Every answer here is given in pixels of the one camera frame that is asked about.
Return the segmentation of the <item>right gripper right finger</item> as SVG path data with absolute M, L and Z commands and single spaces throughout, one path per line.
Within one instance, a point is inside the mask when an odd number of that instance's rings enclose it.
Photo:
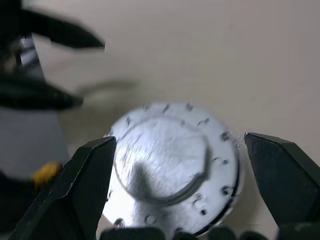
M 294 142 L 247 132 L 259 193 L 277 225 L 320 220 L 320 168 Z

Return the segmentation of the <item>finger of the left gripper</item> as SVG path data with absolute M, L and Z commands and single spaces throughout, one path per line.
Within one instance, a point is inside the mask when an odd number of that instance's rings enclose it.
M 73 49 L 103 49 L 105 43 L 92 32 L 74 22 L 39 12 L 20 9 L 22 33 L 34 33 L 51 42 Z
M 0 77 L 0 105 L 17 110 L 67 110 L 84 99 L 28 76 Z

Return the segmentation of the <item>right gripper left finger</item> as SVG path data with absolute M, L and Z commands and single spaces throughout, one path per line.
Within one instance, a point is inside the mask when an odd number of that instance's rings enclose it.
M 53 184 L 38 194 L 9 238 L 96 239 L 116 144 L 114 136 L 107 136 L 78 148 Z

